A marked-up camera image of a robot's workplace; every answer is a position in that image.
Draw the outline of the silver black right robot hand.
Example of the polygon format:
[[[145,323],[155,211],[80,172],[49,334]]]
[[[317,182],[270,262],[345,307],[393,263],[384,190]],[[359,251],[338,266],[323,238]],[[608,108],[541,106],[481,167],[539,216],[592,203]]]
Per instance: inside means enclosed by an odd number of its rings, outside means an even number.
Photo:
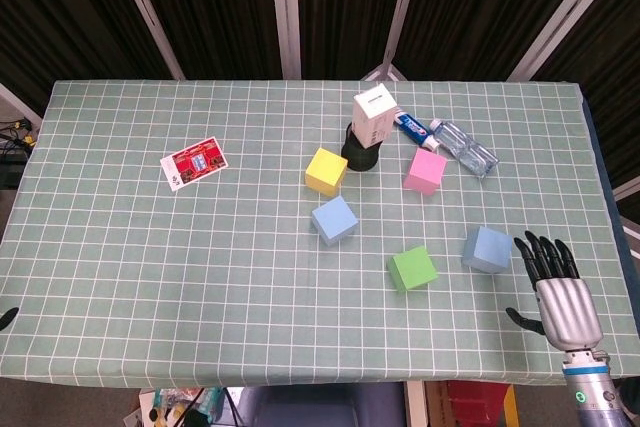
[[[514,244],[534,291],[540,318],[529,319],[508,307],[508,317],[520,328],[544,336],[564,352],[595,348],[603,339],[592,294],[580,277],[569,247],[527,231]]]

